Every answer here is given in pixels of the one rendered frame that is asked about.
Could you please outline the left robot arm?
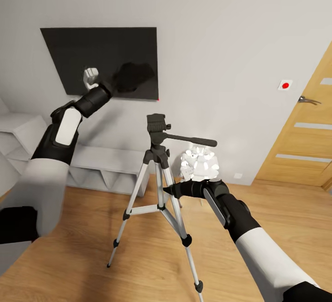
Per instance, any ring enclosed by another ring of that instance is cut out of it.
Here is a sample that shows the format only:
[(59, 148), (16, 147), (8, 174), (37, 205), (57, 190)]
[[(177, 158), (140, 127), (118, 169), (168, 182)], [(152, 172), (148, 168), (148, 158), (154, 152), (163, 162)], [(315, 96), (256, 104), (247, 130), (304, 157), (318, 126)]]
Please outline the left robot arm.
[(0, 277), (59, 222), (82, 115), (88, 118), (103, 107), (123, 81), (120, 77), (97, 85), (97, 77), (97, 68), (85, 70), (88, 93), (52, 112), (52, 125), (47, 126), (21, 177), (0, 203)]

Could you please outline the digital camera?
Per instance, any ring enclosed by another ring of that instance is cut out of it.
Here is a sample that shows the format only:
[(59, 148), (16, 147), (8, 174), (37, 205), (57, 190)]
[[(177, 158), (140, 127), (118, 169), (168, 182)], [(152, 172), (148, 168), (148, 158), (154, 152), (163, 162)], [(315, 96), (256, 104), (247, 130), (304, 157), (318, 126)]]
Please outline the digital camera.
[(148, 63), (138, 65), (130, 61), (121, 65), (119, 73), (113, 75), (112, 80), (120, 77), (123, 77), (123, 81), (117, 86), (117, 91), (119, 93), (133, 92), (139, 85), (151, 80), (154, 73)]

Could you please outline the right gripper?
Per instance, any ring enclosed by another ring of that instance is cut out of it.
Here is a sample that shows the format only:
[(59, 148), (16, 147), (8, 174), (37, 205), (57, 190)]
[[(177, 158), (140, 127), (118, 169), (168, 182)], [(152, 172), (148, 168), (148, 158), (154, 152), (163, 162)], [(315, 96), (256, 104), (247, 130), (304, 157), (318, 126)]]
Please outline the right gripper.
[(192, 192), (192, 187), (194, 183), (195, 181), (192, 181), (192, 179), (190, 178), (190, 180), (187, 182), (177, 183), (174, 184), (172, 187), (165, 187), (163, 188), (163, 190), (170, 195), (174, 195), (175, 198), (180, 198), (184, 195), (194, 197)]

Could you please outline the camera tripod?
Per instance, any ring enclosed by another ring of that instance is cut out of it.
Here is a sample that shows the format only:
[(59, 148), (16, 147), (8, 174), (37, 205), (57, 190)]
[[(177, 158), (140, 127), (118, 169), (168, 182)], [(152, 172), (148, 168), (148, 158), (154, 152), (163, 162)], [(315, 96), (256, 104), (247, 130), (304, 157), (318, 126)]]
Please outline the camera tripod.
[[(145, 156), (143, 158), (143, 164), (140, 169), (138, 178), (136, 180), (135, 187), (133, 189), (129, 204), (127, 209), (124, 211), (123, 215), (123, 223), (118, 235), (118, 238), (114, 240), (113, 242), (113, 254), (110, 259), (109, 264), (107, 265), (107, 268), (110, 267), (114, 253), (116, 251), (116, 248), (119, 245), (120, 238), (122, 236), (122, 232), (124, 230), (126, 221), (129, 219), (130, 215), (134, 214), (142, 214), (142, 213), (150, 213), (150, 212), (161, 212), (165, 218), (168, 220), (168, 222), (171, 224), (171, 226), (174, 228), (174, 230), (177, 232), (177, 234), (180, 236), (182, 240), (182, 244), (185, 246), (186, 253), (189, 259), (190, 267), (192, 270), (192, 274), (194, 277), (194, 285), (195, 289), (198, 292), (200, 301), (203, 302), (202, 298), (202, 289), (203, 289), (203, 283), (201, 280), (198, 280), (194, 262), (192, 259), (191, 251), (190, 251), (190, 245), (192, 243), (192, 237), (189, 234), (186, 234), (183, 218), (181, 215), (180, 208), (182, 208), (181, 202), (179, 198), (175, 198), (174, 195), (170, 195), (163, 190), (163, 176), (165, 177), (167, 187), (172, 187), (174, 184), (176, 184), (175, 180), (172, 176), (172, 171), (168, 162), (168, 157), (170, 157), (170, 150), (167, 149), (165, 146), (162, 146), (161, 144), (163, 141), (167, 138), (170, 139), (176, 139), (181, 140), (185, 142), (192, 142), (195, 144), (205, 145), (209, 147), (216, 147), (217, 141), (215, 140), (209, 140), (209, 139), (202, 139), (202, 138), (188, 138), (183, 136), (177, 136), (177, 135), (171, 135), (167, 134), (166, 132), (163, 132), (164, 130), (170, 130), (172, 128), (171, 124), (165, 123), (166, 116), (164, 114), (152, 114), (147, 115), (148, 120), (148, 126), (147, 130), (150, 134), (151, 138), (151, 147), (149, 150), (145, 152)], [(142, 182), (143, 176), (145, 174), (145, 171), (147, 169), (147, 166), (150, 162), (150, 160), (154, 160), (155, 163), (155, 169), (156, 169), (156, 181), (157, 181), (157, 192), (158, 192), (158, 202), (159, 204), (156, 205), (150, 205), (150, 206), (143, 206), (143, 207), (135, 207), (132, 208), (134, 200), (136, 198), (137, 192), (139, 190), (140, 184)], [(169, 200), (169, 197), (172, 201), (172, 206), (175, 212), (176, 219), (172, 216), (172, 214), (169, 212), (169, 210), (166, 208), (166, 204)]]

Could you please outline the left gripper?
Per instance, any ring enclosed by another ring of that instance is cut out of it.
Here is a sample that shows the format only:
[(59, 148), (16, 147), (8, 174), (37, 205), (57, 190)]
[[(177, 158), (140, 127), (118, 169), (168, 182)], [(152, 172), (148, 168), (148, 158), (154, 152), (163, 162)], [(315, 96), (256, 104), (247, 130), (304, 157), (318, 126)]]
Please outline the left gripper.
[(103, 107), (108, 101), (111, 100), (115, 94), (115, 89), (123, 81), (123, 77), (116, 78), (112, 82), (107, 83), (102, 80), (94, 89), (88, 91), (84, 97), (89, 99), (96, 107), (98, 111)]

